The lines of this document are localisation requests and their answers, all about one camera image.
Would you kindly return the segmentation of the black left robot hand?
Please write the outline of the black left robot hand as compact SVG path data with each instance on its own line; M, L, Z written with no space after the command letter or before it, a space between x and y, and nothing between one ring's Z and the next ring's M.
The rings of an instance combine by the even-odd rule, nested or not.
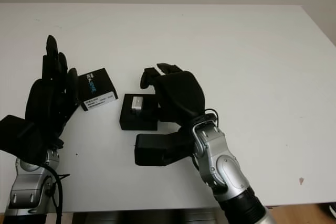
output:
M79 105L77 69L68 68L65 54L58 50L55 37L49 35L41 78L30 89L25 119L38 127L48 148L62 149L60 136Z

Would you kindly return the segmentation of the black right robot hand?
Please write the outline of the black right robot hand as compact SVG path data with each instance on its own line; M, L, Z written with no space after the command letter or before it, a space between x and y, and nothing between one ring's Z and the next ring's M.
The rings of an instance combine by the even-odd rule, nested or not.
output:
M145 68L140 88L153 86L160 105L159 121L180 126L205 114L205 95L195 76L177 65L158 63L157 68Z

